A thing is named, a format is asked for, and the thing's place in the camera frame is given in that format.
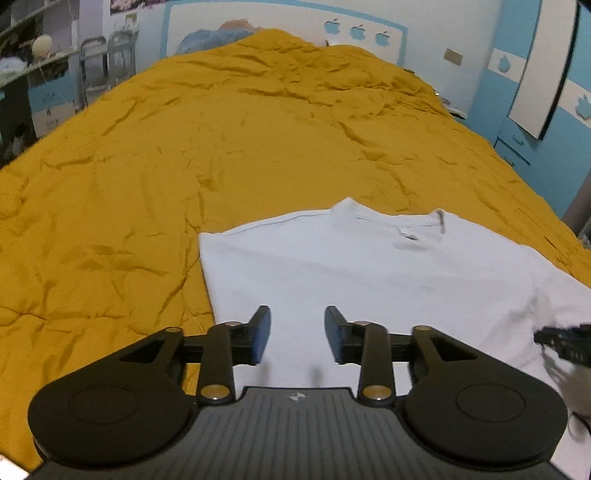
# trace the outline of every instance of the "metal rack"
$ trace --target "metal rack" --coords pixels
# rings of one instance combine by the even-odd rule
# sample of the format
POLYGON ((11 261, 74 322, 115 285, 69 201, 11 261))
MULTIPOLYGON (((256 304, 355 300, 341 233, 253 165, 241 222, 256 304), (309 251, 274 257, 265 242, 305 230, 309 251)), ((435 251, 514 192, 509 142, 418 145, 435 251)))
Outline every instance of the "metal rack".
POLYGON ((118 30, 109 36, 87 38, 80 46, 80 78, 84 105, 91 102, 89 97, 94 93, 103 93, 116 87, 121 82, 135 75, 135 40, 137 32, 132 30, 118 30), (123 59, 119 68, 117 57, 123 59), (101 75, 91 78, 87 62, 90 59, 102 58, 101 75))

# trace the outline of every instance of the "light switch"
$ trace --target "light switch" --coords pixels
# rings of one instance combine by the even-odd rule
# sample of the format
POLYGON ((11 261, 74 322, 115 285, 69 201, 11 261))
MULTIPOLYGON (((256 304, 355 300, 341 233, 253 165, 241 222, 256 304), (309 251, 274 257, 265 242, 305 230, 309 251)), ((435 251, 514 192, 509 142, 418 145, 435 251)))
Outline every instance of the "light switch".
POLYGON ((455 65, 461 65, 462 64, 462 58, 464 58, 464 55, 459 54, 456 51, 453 51, 451 49, 447 49, 445 51, 445 55, 443 56, 444 59, 446 59, 447 61, 450 61, 452 63, 454 63, 455 65))

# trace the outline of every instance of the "t-shirt sleeve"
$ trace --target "t-shirt sleeve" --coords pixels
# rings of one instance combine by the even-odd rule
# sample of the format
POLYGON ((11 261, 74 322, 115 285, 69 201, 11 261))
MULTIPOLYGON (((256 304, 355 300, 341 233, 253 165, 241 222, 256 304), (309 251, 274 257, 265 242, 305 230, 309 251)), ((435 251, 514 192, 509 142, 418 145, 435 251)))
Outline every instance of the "t-shirt sleeve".
POLYGON ((523 248, 536 289, 540 327, 568 327, 589 321, 591 289, 555 267, 533 248, 523 248))

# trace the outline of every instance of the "white t-shirt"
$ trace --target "white t-shirt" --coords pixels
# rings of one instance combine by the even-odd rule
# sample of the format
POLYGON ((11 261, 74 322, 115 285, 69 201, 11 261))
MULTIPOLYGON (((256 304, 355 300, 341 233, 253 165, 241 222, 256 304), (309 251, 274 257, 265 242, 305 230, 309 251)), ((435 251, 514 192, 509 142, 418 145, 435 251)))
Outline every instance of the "white t-shirt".
MULTIPOLYGON (((539 253, 483 226, 436 210, 388 216, 345 199, 329 210, 295 212, 201 233, 200 257, 218 323, 247 321, 271 309, 261 364, 234 369, 236 390, 351 387, 357 365, 334 362, 324 310, 370 320, 391 333, 432 327, 554 387, 567 405, 591 414, 591 369, 542 355, 532 333, 584 323, 591 290, 539 253)), ((411 387, 406 364, 394 364, 397 394, 411 387)), ((570 421, 554 463, 587 480, 591 439, 570 421)))

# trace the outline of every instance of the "wrinkled fabric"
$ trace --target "wrinkled fabric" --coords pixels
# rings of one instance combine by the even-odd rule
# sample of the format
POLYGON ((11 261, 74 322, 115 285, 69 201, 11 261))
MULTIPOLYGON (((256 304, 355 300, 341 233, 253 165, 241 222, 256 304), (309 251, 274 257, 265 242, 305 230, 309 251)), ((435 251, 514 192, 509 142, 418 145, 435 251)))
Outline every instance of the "wrinkled fabric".
POLYGON ((0 171, 0 452, 39 463, 27 408, 44 384, 166 326, 212 325, 199 232, 348 196, 453 212, 591 285, 590 252, 428 84, 265 30, 159 61, 0 171))

